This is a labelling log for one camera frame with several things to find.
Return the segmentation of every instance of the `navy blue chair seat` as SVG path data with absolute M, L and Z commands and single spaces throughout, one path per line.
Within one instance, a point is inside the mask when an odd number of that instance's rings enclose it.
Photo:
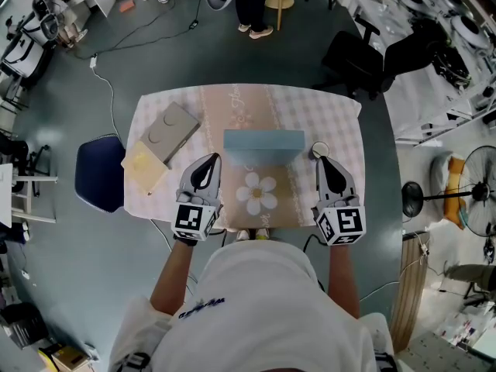
M 84 202 L 113 213 L 124 205 L 124 169 L 121 161 L 126 150 L 116 134 L 83 143 L 77 151 L 76 194 Z

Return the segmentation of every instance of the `checkered tablecloth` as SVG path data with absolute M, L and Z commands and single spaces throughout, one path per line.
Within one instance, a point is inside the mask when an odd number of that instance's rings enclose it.
M 124 208 L 131 215 L 167 222 L 175 219 L 173 216 L 175 192 L 184 169 L 206 154 L 214 151 L 220 153 L 220 150 L 215 150 L 212 144 L 211 123 L 206 116 L 208 109 L 205 106 L 205 95 L 212 93 L 212 89 L 209 88 L 219 89 L 223 86 L 238 89 L 243 84 L 179 88 L 141 97 L 131 123 L 127 150 L 133 147 L 159 113 L 171 102 L 178 103 L 196 117 L 201 123 L 201 128 L 172 157 L 167 164 L 170 171 L 157 185 L 153 194 L 145 195 L 131 179 L 125 179 Z M 267 96 L 270 106 L 267 109 L 267 119 L 274 120 L 277 129 L 304 131 L 308 149 L 316 141 L 322 141 L 329 146 L 329 157 L 339 161 L 352 174 L 360 203 L 363 204 L 365 163 L 357 118 L 361 109 L 360 104 L 340 95 L 307 88 L 264 84 L 250 85 L 250 87 Z M 311 208 L 315 207 L 318 201 L 315 189 L 315 162 L 308 159 L 306 150 L 296 157 L 287 169 L 291 183 L 288 194 L 292 194 L 298 216 L 298 221 L 293 222 L 292 226 L 313 226 L 315 222 Z M 229 223 L 222 219 L 222 215 L 215 226 L 235 229 L 229 227 Z

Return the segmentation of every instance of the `electric fan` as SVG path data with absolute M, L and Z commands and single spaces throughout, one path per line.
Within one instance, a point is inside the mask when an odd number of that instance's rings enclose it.
M 416 217 L 424 201 L 441 198 L 458 198 L 460 218 L 471 232 L 481 237 L 496 234 L 496 148 L 482 146 L 465 160 L 458 188 L 448 194 L 424 197 L 420 185 L 407 182 L 402 190 L 403 213 Z

